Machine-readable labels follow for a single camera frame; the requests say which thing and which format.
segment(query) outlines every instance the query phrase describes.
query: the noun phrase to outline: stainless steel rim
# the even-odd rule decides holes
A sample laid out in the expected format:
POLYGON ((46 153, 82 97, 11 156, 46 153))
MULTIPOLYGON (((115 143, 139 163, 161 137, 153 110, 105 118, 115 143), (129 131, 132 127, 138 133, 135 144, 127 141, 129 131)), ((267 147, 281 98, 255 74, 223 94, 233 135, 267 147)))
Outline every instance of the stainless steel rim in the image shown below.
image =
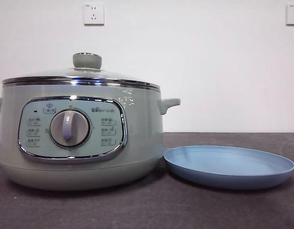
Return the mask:
POLYGON ((36 76, 18 77, 2 81, 3 87, 21 85, 89 85, 89 86, 111 86, 111 87, 131 87, 148 89, 160 92, 160 86, 134 80, 119 80, 109 78, 84 78, 75 76, 36 76))

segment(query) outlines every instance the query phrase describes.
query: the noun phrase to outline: white knob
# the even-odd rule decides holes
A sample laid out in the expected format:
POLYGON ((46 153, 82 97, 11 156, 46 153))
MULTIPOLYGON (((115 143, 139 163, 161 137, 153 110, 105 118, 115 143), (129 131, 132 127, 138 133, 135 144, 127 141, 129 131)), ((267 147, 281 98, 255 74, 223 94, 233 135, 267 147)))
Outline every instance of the white knob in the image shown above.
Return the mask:
POLYGON ((50 132, 58 144, 72 147, 84 141, 89 133, 89 122, 78 111, 62 111, 52 119, 50 132))

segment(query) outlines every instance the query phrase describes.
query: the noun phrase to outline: glass lid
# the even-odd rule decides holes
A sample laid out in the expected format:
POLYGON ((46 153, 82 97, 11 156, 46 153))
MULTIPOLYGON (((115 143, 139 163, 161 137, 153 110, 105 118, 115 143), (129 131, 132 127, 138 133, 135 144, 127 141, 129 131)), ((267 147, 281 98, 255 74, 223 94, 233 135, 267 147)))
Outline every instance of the glass lid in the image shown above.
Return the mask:
POLYGON ((64 84, 119 86, 160 91, 156 84, 140 81, 134 77, 101 70, 100 56, 81 52, 73 55, 74 68, 32 73, 22 77, 3 80, 3 86, 64 84))

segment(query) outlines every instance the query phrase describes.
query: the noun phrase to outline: chrome trim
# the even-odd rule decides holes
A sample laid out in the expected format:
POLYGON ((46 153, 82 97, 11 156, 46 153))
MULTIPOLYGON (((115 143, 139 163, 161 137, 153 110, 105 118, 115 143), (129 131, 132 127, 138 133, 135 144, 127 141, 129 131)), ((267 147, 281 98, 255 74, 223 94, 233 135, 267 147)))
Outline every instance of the chrome trim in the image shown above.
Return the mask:
POLYGON ((40 156, 33 154, 29 151, 27 151, 24 146, 20 142, 20 124, 22 121, 22 115, 23 110, 25 106, 32 102, 37 101, 44 101, 44 100, 73 100, 71 99, 71 96, 48 96, 48 97, 38 97, 29 100, 22 108, 21 116, 20 116, 20 123, 18 128, 18 146, 20 151, 23 153, 23 155, 30 160, 33 160, 35 162, 40 163, 47 163, 47 164, 80 164, 80 163, 88 163, 88 162, 96 162, 96 161, 103 161, 108 160, 113 157, 116 157, 127 145, 128 142, 128 130, 127 130, 127 123, 125 118, 125 112, 123 107, 113 99, 104 99, 104 98, 98 98, 98 97, 86 97, 86 96, 77 96, 76 100, 83 100, 87 102, 95 101, 98 102, 104 102, 104 103, 112 103, 117 106, 119 109, 119 112, 121 114, 121 122, 122 122, 122 139, 120 143, 111 151, 98 154, 98 155, 92 155, 92 156, 69 156, 69 157, 51 157, 51 156, 40 156))
POLYGON ((126 87, 126 88, 137 88, 145 89, 156 92, 161 92, 159 88, 149 87, 149 86, 140 86, 140 85, 130 85, 122 83, 97 83, 97 82, 78 82, 78 81, 35 81, 35 82, 18 82, 18 83, 7 83, 3 87, 12 87, 12 86, 25 86, 25 85, 89 85, 89 86, 107 86, 107 87, 126 87))
POLYGON ((79 77, 79 76, 26 76, 26 77, 17 77, 9 78, 2 81, 3 85, 10 83, 23 83, 22 85, 30 85, 30 83, 40 83, 40 82, 55 82, 59 84, 60 82, 70 82, 70 83, 114 83, 114 84, 123 84, 131 86, 144 86, 150 88, 160 89, 159 85, 153 83, 147 83, 136 80, 123 80, 123 79, 111 79, 111 78, 90 78, 90 77, 79 77))

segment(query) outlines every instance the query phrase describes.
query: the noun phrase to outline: cooker base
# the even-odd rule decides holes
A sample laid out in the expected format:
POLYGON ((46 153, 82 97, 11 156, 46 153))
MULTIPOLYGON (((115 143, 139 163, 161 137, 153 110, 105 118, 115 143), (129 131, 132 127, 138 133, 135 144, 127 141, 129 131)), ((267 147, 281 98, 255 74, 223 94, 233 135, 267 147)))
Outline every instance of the cooker base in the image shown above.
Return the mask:
POLYGON ((88 190, 111 187, 137 180, 151 172, 160 158, 100 169, 48 171, 30 170, 1 164, 8 178, 20 185, 54 191, 88 190))

